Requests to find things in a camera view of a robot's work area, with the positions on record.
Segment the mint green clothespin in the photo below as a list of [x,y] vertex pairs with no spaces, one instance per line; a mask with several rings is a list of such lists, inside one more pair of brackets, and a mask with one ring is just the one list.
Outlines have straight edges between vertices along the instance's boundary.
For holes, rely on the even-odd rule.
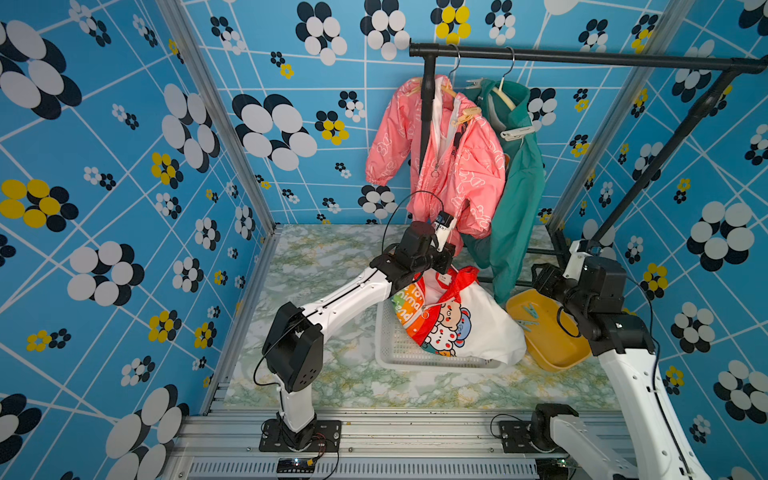
[[538,312],[533,304],[523,305],[522,308],[531,318],[539,318]]

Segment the white red cartoon jacket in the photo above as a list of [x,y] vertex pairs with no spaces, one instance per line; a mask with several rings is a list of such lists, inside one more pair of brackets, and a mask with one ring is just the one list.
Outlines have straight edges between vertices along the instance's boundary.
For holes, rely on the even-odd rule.
[[527,351],[524,331],[479,285],[478,274],[466,266],[418,275],[392,297],[395,316],[430,354],[514,365]]

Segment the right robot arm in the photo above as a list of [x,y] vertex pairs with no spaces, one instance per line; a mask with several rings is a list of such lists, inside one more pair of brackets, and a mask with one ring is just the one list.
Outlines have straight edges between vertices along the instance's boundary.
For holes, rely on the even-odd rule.
[[535,290],[573,318],[606,373],[636,462],[630,464],[591,433],[565,404],[536,406],[529,427],[532,444],[545,452],[563,450],[592,479],[705,479],[663,384],[660,348],[646,323],[623,310],[626,281],[616,261],[585,252],[572,254],[565,269],[532,267]]

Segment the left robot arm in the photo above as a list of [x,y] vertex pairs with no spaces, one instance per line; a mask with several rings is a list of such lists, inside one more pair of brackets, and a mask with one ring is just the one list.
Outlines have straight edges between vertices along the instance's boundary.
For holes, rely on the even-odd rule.
[[431,223],[415,221],[399,243],[386,247],[350,282],[301,307],[287,302],[277,310],[262,357],[277,378],[277,418],[286,434],[314,434],[317,416],[311,385],[323,367],[325,341],[366,309],[415,283],[428,270],[445,273],[455,255],[456,246],[449,237],[456,223],[445,212]]

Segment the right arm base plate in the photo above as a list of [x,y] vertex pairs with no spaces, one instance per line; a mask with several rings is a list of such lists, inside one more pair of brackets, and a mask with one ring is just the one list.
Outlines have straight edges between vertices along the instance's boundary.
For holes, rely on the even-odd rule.
[[553,454],[565,455],[560,448],[541,448],[537,446],[531,437],[530,423],[517,420],[504,420],[497,423],[498,435],[501,437],[501,446],[507,454]]

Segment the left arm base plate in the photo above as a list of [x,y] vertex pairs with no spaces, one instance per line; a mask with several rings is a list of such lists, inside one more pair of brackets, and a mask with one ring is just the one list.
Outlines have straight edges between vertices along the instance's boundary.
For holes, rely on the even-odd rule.
[[261,433],[258,447],[260,452],[337,452],[342,435],[342,422],[315,419],[299,432],[293,432],[281,418],[274,418],[262,424]]

